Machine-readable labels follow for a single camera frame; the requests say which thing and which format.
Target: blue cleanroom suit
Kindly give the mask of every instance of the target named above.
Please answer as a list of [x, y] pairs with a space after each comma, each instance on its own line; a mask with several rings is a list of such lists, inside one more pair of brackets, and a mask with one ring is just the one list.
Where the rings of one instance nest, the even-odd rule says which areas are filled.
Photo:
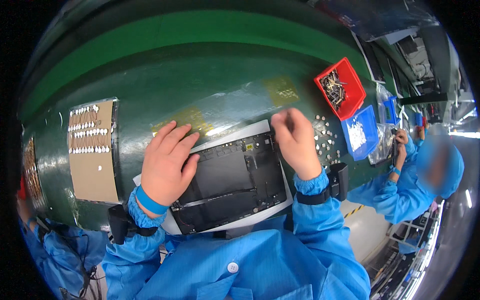
[[22, 226], [27, 247], [40, 274], [58, 299], [62, 299], [60, 288], [79, 296], [84, 287], [85, 272], [89, 275], [105, 255], [105, 245], [109, 243], [107, 233], [46, 221], [60, 234], [52, 230], [41, 238], [38, 224], [34, 232]]
[[462, 179], [464, 163], [458, 149], [451, 147], [444, 185], [439, 190], [429, 187], [428, 183], [419, 180], [417, 172], [427, 170], [435, 151], [439, 149], [433, 136], [426, 139], [421, 147], [414, 145], [410, 136], [405, 145], [407, 158], [402, 167], [400, 178], [395, 183], [384, 174], [370, 182], [348, 192], [347, 200], [371, 206], [376, 212], [385, 215], [385, 220], [392, 224], [413, 220], [423, 214], [437, 195], [447, 199], [456, 191]]
[[[325, 171], [309, 181], [294, 178], [297, 190], [319, 194]], [[140, 227], [157, 227], [135, 200], [129, 213]], [[197, 234], [171, 250], [160, 265], [161, 228], [151, 237], [135, 235], [123, 245], [108, 245], [102, 262], [108, 299], [368, 299], [370, 281], [355, 260], [343, 226], [340, 202], [293, 204], [294, 232], [254, 228], [225, 240]]]

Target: small blue bin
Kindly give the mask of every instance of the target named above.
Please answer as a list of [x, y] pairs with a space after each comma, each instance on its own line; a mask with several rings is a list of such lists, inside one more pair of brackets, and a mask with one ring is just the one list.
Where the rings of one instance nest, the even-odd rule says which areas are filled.
[[417, 126], [423, 126], [423, 116], [421, 115], [421, 113], [419, 112], [415, 113], [415, 122]]
[[390, 96], [387, 101], [384, 101], [385, 113], [387, 116], [385, 122], [397, 125], [398, 122], [400, 122], [400, 118], [396, 115], [395, 100], [396, 96]]
[[[343, 134], [347, 141], [348, 153], [353, 157], [353, 160], [358, 161], [366, 159], [368, 154], [372, 153], [378, 144], [377, 122], [375, 121], [375, 113], [373, 112], [373, 106], [369, 105], [367, 108], [359, 109], [353, 117], [342, 121]], [[362, 124], [362, 130], [367, 140], [358, 149], [353, 151], [350, 142], [350, 135], [348, 134], [348, 127], [354, 123]]]

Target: right hand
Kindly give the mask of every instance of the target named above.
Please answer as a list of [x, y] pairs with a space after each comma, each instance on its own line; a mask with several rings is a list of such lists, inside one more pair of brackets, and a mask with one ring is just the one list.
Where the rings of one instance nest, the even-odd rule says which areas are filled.
[[396, 158], [396, 165], [395, 167], [399, 170], [402, 169], [403, 163], [405, 162], [405, 159], [407, 158], [407, 150], [405, 149], [404, 144], [398, 144], [398, 156]]
[[[293, 124], [292, 132], [288, 129], [287, 122]], [[283, 158], [298, 177], [301, 180], [318, 177], [322, 173], [322, 165], [317, 158], [310, 121], [298, 109], [289, 108], [273, 115], [271, 124]]]
[[403, 129], [397, 129], [396, 131], [396, 140], [402, 144], [408, 144], [408, 134]]

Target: black electronic device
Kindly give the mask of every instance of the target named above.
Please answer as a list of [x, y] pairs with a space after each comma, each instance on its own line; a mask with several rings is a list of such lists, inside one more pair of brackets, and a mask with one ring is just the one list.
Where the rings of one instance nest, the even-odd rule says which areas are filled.
[[287, 199], [271, 132], [196, 153], [195, 177], [170, 206], [182, 234], [219, 227]]
[[388, 155], [386, 159], [382, 159], [381, 161], [377, 162], [376, 164], [373, 164], [372, 167], [380, 167], [382, 166], [385, 162], [392, 160], [392, 166], [395, 166], [396, 164], [396, 158], [398, 157], [398, 141], [396, 140], [396, 129], [392, 128], [391, 133], [393, 135], [393, 142], [392, 146], [388, 150]]

